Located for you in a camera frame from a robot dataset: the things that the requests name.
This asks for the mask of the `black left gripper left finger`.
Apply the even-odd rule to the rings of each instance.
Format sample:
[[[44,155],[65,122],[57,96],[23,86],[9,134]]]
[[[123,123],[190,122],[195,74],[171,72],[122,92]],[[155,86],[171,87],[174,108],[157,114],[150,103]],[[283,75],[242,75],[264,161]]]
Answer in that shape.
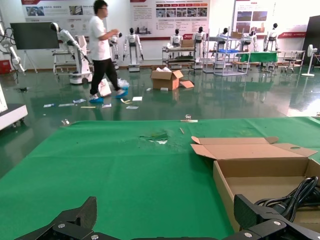
[[[62,211],[48,225],[18,237],[18,240],[92,240],[97,235],[97,198],[90,196],[80,207]]]

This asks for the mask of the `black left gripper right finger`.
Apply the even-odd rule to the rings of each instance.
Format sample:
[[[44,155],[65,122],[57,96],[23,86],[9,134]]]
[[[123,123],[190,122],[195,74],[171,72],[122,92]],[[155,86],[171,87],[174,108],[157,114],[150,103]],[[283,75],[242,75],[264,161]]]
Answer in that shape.
[[[288,221],[275,209],[255,205],[244,195],[236,194],[234,218],[241,231],[226,240],[318,240],[320,234]]]

